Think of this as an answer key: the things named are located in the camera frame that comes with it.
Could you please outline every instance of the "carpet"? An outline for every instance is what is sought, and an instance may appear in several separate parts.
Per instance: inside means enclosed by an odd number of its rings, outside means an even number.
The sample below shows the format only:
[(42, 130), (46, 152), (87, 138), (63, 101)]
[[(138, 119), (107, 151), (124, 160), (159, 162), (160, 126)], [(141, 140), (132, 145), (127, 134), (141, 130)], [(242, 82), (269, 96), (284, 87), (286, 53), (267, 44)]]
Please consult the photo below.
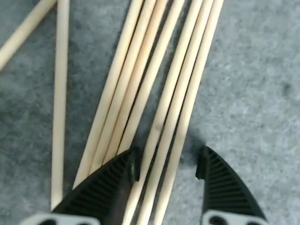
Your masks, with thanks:
[[(0, 45), (38, 0), (0, 1)], [(139, 125), (144, 146), (189, 0)], [(129, 0), (71, 1), (65, 193), (72, 187)], [(199, 224), (195, 150), (218, 152), (273, 225), (300, 223), (300, 4), (225, 0), (164, 224)], [(0, 72), (0, 224), (50, 208), (56, 9)]]

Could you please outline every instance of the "wooden stick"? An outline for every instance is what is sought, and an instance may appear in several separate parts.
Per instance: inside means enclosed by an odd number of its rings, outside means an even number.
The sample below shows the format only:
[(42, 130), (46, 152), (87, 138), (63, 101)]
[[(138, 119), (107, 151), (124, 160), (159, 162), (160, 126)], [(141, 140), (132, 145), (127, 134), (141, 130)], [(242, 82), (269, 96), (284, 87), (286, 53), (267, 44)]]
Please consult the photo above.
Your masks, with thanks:
[(172, 141), (173, 133), (175, 131), (184, 96), (187, 91), (189, 79), (192, 74), (194, 63), (206, 26), (206, 22), (210, 14), (212, 2), (213, 0), (203, 1), (203, 6), (201, 7), (199, 16), (197, 18), (194, 32), (191, 37), (191, 41), (184, 59), (183, 66), (181, 68), (180, 76), (175, 88), (174, 95), (172, 97), (171, 106), (165, 122), (165, 128), (163, 130), (162, 137), (159, 142), (154, 165), (150, 173), (145, 197), (137, 220), (138, 225), (147, 224), (150, 218), (160, 176), (164, 168), (165, 159)]
[(96, 153), (94, 159), (92, 161), (92, 165), (90, 168), (90, 174), (96, 171), (103, 162), (111, 135), (113, 133), (114, 125), (119, 115), (119, 111), (121, 108), (121, 104), (123, 102), (126, 89), (135, 66), (135, 62), (141, 48), (143, 38), (146, 33), (147, 26), (150, 21), (151, 14), (153, 12), (153, 8), (156, 5), (156, 8), (161, 7), (161, 3), (163, 0), (146, 0), (144, 6), (142, 8), (142, 12), (137, 23), (135, 33), (133, 35), (124, 66), (118, 81), (118, 85), (116, 91), (114, 93), (111, 106), (109, 108), (109, 112), (107, 114), (107, 118), (97, 145)]
[(51, 209), (55, 208), (63, 197), (69, 10), (70, 0), (58, 1), (53, 107)]
[[(174, 12), (176, 12), (177, 10), (181, 10), (181, 8), (177, 7), (177, 4), (178, 3), (176, 3), (176, 5), (175, 4), (173, 5)], [(170, 23), (170, 24), (172, 23), (173, 13), (171, 13), (171, 12), (169, 13), (167, 20), (168, 20), (168, 23)], [(141, 84), (139, 93), (136, 97), (135, 105), (132, 108), (132, 112), (131, 112), (130, 118), (127, 122), (127, 126), (124, 131), (122, 140), (120, 142), (120, 146), (118, 148), (117, 154), (121, 154), (122, 152), (124, 152), (130, 148), (131, 142), (134, 138), (136, 129), (137, 129), (139, 121), (141, 119), (143, 110), (146, 106), (151, 88), (153, 86), (157, 72), (159, 70), (160, 63), (158, 63), (158, 62), (160, 62), (160, 60), (161, 60), (160, 58), (162, 56), (157, 54), (157, 57), (158, 58), (152, 57), (151, 62), (148, 66), (148, 70), (147, 70), (144, 80)]]
[(162, 124), (164, 123), (166, 114), (168, 112), (175, 85), (178, 80), (180, 69), (188, 48), (188, 43), (191, 39), (191, 35), (199, 14), (201, 4), (202, 1), (193, 0), (190, 5), (187, 18), (177, 44), (176, 52), (174, 54), (174, 58), (172, 60), (171, 67), (167, 76), (167, 80), (165, 82), (164, 90), (158, 104), (158, 108), (150, 130), (150, 134), (148, 136), (148, 140), (145, 146), (145, 151), (142, 158), (140, 179), (138, 182), (134, 183), (127, 201), (123, 225), (129, 225), (131, 223), (137, 203), (141, 196), (147, 172), (149, 170), (155, 152), (156, 144), (158, 143), (159, 136), (163, 129)]
[(0, 71), (34, 31), (57, 0), (40, 0), (0, 49)]
[(197, 96), (197, 91), (204, 71), (204, 66), (209, 54), (211, 42), (213, 40), (213, 36), (216, 30), (222, 5), (223, 5), (223, 0), (214, 1), (209, 20), (207, 22), (205, 33), (197, 56), (197, 61), (195, 63), (193, 74), (188, 85), (187, 94), (181, 111), (180, 120), (178, 123), (178, 128), (177, 128), (174, 144), (172, 147), (172, 152), (168, 163), (165, 179), (163, 182), (162, 189), (160, 191), (155, 217), (154, 217), (155, 225), (160, 225), (163, 222), (165, 211), (170, 199), (176, 171), (178, 168), (180, 155), (183, 149), (184, 141), (186, 139), (188, 125), (192, 115), (192, 110)]
[[(168, 0), (165, 0), (164, 7), (166, 7), (167, 2), (168, 2)], [(150, 64), (148, 66), (148, 71), (144, 78), (144, 82), (148, 82), (148, 79), (149, 79), (148, 76), (155, 77), (156, 74), (158, 73), (159, 66), (163, 60), (164, 54), (168, 47), (173, 30), (177, 23), (177, 19), (180, 15), (183, 3), (184, 3), (183, 0), (175, 0), (172, 4), (168, 18), (164, 24), (163, 30), (162, 30), (159, 40), (157, 42), (157, 46), (155, 47), (153, 56), (150, 60)], [(161, 20), (163, 13), (164, 13), (164, 8), (161, 7), (159, 15), (156, 15), (153, 13), (152, 17), (159, 18), (159, 20)], [(155, 35), (153, 35), (153, 33), (156, 33), (158, 30), (158, 25), (155, 26), (155, 32), (150, 30), (150, 26), (151, 26), (151, 23), (149, 25), (149, 28), (147, 29), (147, 34), (144, 39), (144, 42), (146, 42), (146, 43), (148, 42), (148, 39), (150, 39), (151, 43), (154, 42)], [(123, 135), (123, 131), (125, 129), (126, 122), (128, 120), (131, 107), (133, 105), (137, 90), (139, 88), (139, 85), (140, 85), (140, 82), (142, 79), (142, 75), (143, 75), (144, 69), (146, 67), (147, 59), (149, 57), (150, 52), (151, 52), (151, 46), (143, 44), (143, 46), (140, 50), (138, 60), (136, 61), (135, 69), (132, 73), (130, 83), (127, 88), (126, 96), (123, 100), (121, 111), (119, 113), (119, 117), (116, 122), (116, 126), (115, 126), (115, 129), (112, 134), (110, 145), (108, 147), (108, 150), (107, 150), (107, 153), (106, 153), (103, 163), (108, 162), (110, 159), (112, 159), (117, 154), (118, 147), (119, 147), (122, 135)]]
[(90, 130), (90, 134), (83, 152), (73, 188), (77, 187), (90, 172), (90, 166), (95, 156), (96, 148), (100, 139), (101, 131), (107, 117), (109, 107), (115, 92), (117, 82), (123, 67), (123, 63), (130, 45), (135, 25), (141, 11), (143, 0), (132, 0), (122, 29), (116, 53), (108, 73), (105, 87), (96, 111), (96, 115)]

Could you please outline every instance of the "ribbed grip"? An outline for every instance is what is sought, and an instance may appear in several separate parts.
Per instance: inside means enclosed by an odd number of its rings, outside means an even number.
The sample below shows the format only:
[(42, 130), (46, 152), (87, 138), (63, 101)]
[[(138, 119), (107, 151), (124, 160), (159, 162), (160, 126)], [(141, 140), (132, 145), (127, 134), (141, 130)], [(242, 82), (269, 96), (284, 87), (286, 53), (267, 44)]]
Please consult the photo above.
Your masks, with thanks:
[(207, 210), (219, 210), (265, 219), (243, 181), (207, 146), (200, 149), (196, 177), (205, 180), (202, 213)]
[(101, 225), (121, 224), (140, 161), (139, 149), (123, 152), (91, 174), (53, 212), (94, 217)]

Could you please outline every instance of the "floor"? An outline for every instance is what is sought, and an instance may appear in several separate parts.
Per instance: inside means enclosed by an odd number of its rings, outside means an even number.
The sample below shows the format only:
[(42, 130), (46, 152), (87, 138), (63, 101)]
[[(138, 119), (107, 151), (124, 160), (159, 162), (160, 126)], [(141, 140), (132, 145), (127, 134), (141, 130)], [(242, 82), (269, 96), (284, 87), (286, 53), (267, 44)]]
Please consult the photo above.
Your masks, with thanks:
[[(0, 45), (38, 0), (0, 1)], [(129, 0), (71, 1), (65, 191), (74, 180)], [(187, 0), (135, 144), (143, 146)], [(0, 72), (0, 224), (49, 211), (56, 10)], [(241, 176), (270, 224), (300, 223), (300, 3), (225, 0), (164, 224), (198, 224), (202, 142)]]

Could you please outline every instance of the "wooden rod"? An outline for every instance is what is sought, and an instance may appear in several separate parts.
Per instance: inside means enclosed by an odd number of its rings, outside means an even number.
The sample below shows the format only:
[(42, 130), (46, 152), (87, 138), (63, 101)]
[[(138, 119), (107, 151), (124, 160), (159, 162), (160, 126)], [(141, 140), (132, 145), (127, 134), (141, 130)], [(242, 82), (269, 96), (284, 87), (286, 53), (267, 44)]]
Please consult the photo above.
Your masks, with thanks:
[(118, 85), (116, 87), (111, 106), (109, 108), (109, 112), (107, 114), (107, 118), (105, 120), (105, 124), (103, 126), (103, 130), (99, 139), (99, 142), (97, 144), (96, 153), (94, 156), (94, 159), (91, 164), (90, 168), (90, 174), (96, 171), (101, 165), (104, 160), (104, 156), (109, 144), (109, 141), (111, 139), (111, 135), (113, 133), (113, 129), (115, 126), (115, 122), (117, 120), (117, 117), (119, 115), (119, 111), (121, 108), (121, 104), (123, 102), (126, 89), (132, 74), (132, 71), (135, 66), (135, 62), (138, 56), (138, 53), (140, 51), (143, 38), (145, 36), (147, 26), (150, 21), (150, 17), (152, 15), (155, 3), (156, 8), (161, 6), (161, 3), (163, 0), (146, 0), (142, 12), (140, 15), (140, 18), (138, 20), (135, 33), (133, 35), (124, 66), (122, 69), (122, 72), (120, 74), (120, 78), (118, 80)]
[[(177, 7), (178, 3), (173, 4), (173, 10), (176, 12), (177, 10), (181, 10), (181, 8)], [(173, 13), (169, 13), (169, 21), (171, 23)], [(131, 142), (134, 138), (135, 132), (137, 130), (138, 124), (140, 122), (141, 116), (143, 114), (144, 108), (146, 106), (148, 97), (150, 95), (153, 83), (155, 81), (156, 75), (159, 70), (159, 65), (157, 62), (159, 61), (160, 57), (163, 57), (161, 55), (158, 55), (156, 57), (152, 57), (153, 60), (151, 60), (151, 64), (149, 65), (147, 72), (145, 74), (144, 80), (141, 84), (139, 93), (136, 97), (135, 104), (132, 108), (132, 112), (130, 114), (129, 120), (127, 122), (127, 126), (124, 131), (124, 135), (122, 137), (122, 140), (120, 142), (120, 146), (118, 148), (117, 154), (121, 154), (122, 152), (126, 151), (130, 148)]]
[(90, 172), (90, 166), (95, 156), (96, 148), (100, 139), (101, 131), (107, 117), (109, 107), (115, 92), (123, 63), (135, 30), (143, 0), (132, 0), (129, 11), (122, 29), (120, 40), (112, 60), (112, 65), (101, 95), (96, 115), (90, 129), (90, 134), (83, 152), (73, 188), (77, 187)]
[(70, 0), (58, 0), (54, 77), (51, 209), (63, 198)]
[(159, 199), (154, 217), (155, 225), (160, 225), (163, 222), (165, 211), (170, 199), (176, 171), (178, 168), (181, 152), (183, 149), (184, 141), (186, 139), (188, 125), (192, 115), (197, 91), (201, 82), (201, 77), (210, 51), (210, 46), (216, 30), (222, 5), (223, 0), (214, 1), (209, 20), (207, 22), (205, 33), (197, 56), (197, 61), (195, 63), (193, 74), (188, 85), (187, 94), (181, 111), (180, 120), (178, 123), (178, 128), (172, 147), (172, 152), (168, 163), (165, 179), (163, 181), (163, 186), (159, 194)]
[(176, 86), (176, 82), (178, 80), (180, 69), (188, 48), (188, 43), (191, 39), (191, 35), (199, 14), (201, 4), (202, 1), (193, 0), (190, 5), (187, 18), (184, 23), (177, 44), (177, 48), (174, 54), (174, 58), (172, 60), (170, 70), (165, 82), (164, 90), (158, 104), (158, 108), (150, 130), (150, 134), (148, 136), (148, 140), (145, 146), (145, 151), (142, 158), (140, 179), (138, 182), (134, 183), (130, 196), (127, 201), (127, 206), (126, 206), (125, 215), (123, 219), (123, 225), (130, 225), (139, 198), (141, 196), (142, 189), (146, 180), (147, 172), (149, 170), (155, 152), (156, 143), (158, 143), (159, 136), (163, 129), (162, 125), (165, 121), (165, 117), (167, 115), (168, 108), (170, 106), (172, 95)]
[(40, 0), (0, 49), (0, 71), (34, 31), (57, 0)]
[[(166, 7), (167, 2), (168, 2), (168, 0), (165, 0), (164, 7)], [(174, 28), (176, 26), (178, 17), (180, 15), (183, 3), (184, 3), (183, 0), (175, 0), (172, 4), (169, 15), (164, 24), (163, 30), (159, 36), (159, 40), (155, 47), (154, 53), (150, 60), (148, 70), (146, 72), (146, 75), (145, 75), (145, 78), (143, 81), (143, 82), (147, 82), (148, 85), (151, 85), (148, 81), (148, 79), (149, 79), (148, 76), (155, 77), (156, 74), (158, 73), (159, 66), (160, 66), (160, 64), (163, 60), (164, 54), (167, 50), (169, 41), (171, 39)], [(159, 17), (159, 19), (161, 20), (163, 14), (164, 14), (164, 10), (165, 10), (165, 8), (161, 7), (159, 15), (155, 15), (153, 13), (152, 17), (155, 17), (155, 18)], [(158, 30), (158, 25), (157, 25), (157, 26), (155, 26), (155, 29), (156, 29), (155, 32), (151, 31), (148, 33), (148, 31), (150, 30), (150, 26), (151, 26), (151, 23), (149, 25), (147, 34), (144, 39), (144, 42), (146, 42), (146, 43), (148, 42), (148, 39), (150, 39), (152, 43), (154, 42), (155, 35), (153, 35), (153, 33), (156, 33)], [(136, 64), (135, 64), (134, 72), (131, 76), (130, 83), (127, 88), (126, 96), (124, 98), (124, 101), (123, 101), (123, 104), (121, 107), (121, 111), (119, 113), (118, 120), (116, 122), (116, 126), (113, 131), (113, 135), (112, 135), (112, 138), (111, 138), (111, 141), (110, 141), (110, 144), (109, 144), (109, 147), (108, 147), (105, 159), (104, 159), (104, 163), (108, 162), (110, 159), (112, 159), (117, 154), (118, 147), (119, 147), (119, 144), (120, 144), (120, 141), (121, 141), (121, 138), (122, 138), (125, 126), (126, 126), (126, 122), (128, 120), (131, 107), (135, 100), (136, 93), (139, 88), (139, 85), (140, 85), (140, 82), (142, 79), (142, 75), (143, 75), (144, 69), (147, 64), (147, 59), (151, 52), (151, 47), (152, 47), (152, 45), (150, 46), (150, 45), (143, 44), (143, 46), (141, 48), (138, 60), (136, 61)], [(143, 93), (143, 89), (141, 89), (140, 93), (141, 93), (141, 95), (145, 96), (146, 99), (148, 99), (148, 97)]]
[(162, 170), (164, 168), (168, 150), (170, 148), (184, 96), (187, 91), (189, 79), (193, 71), (201, 39), (210, 14), (212, 2), (213, 0), (204, 0), (203, 6), (200, 9), (200, 13), (197, 18), (187, 54), (181, 68), (180, 76), (176, 84), (174, 95), (172, 97), (169, 113), (165, 122), (165, 127), (161, 136), (161, 140), (159, 142), (157, 155), (150, 173), (149, 181), (147, 183), (146, 193), (137, 220), (137, 225), (147, 224), (149, 221), (158, 183), (162, 174)]

